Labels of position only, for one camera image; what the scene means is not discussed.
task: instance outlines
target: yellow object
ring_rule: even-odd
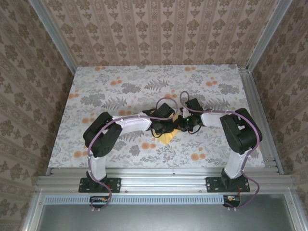
[[[178,118],[178,115],[172,118],[173,121],[175,121]],[[157,138],[159,141],[164,143],[165,145],[169,144],[169,142],[172,140],[172,138],[177,134],[179,130],[174,129],[172,133],[166,133],[161,135],[161,137]]]

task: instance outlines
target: brown damask wallpaper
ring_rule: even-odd
[[[246,65],[278,0],[43,0],[78,66]]]
[[[308,215],[308,0],[294,0],[253,75],[286,173]]]
[[[32,6],[0,1],[0,230],[19,230],[73,76]]]

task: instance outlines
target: floral tablecloth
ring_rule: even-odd
[[[183,90],[196,97],[204,109],[249,109],[237,65],[79,67],[49,167],[87,166],[82,135],[102,112],[136,114],[154,108],[164,96],[180,103]],[[174,108],[172,101],[167,103]],[[150,131],[138,131],[119,137],[106,166],[223,167],[230,152],[222,128],[202,127],[194,135],[178,132],[168,145]],[[264,166],[259,149],[247,166]]]

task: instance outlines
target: patterned wallpaper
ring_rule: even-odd
[[[31,5],[0,1],[0,230],[19,230],[73,76]]]
[[[308,0],[294,0],[253,75],[286,173],[308,215]]]
[[[278,0],[43,0],[78,66],[246,65]]]

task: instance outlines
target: gray leaf pattern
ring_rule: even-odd
[[[236,65],[162,65],[79,67],[75,74],[50,160],[50,167],[86,167],[82,135],[103,112],[128,116],[155,107],[157,100],[187,90],[204,109],[248,108]],[[175,109],[173,102],[166,103]],[[221,128],[204,127],[193,135],[178,132],[168,145],[150,131],[119,136],[107,167],[223,167],[231,153]],[[248,166],[264,166],[260,150]],[[20,178],[18,168],[13,173]]]

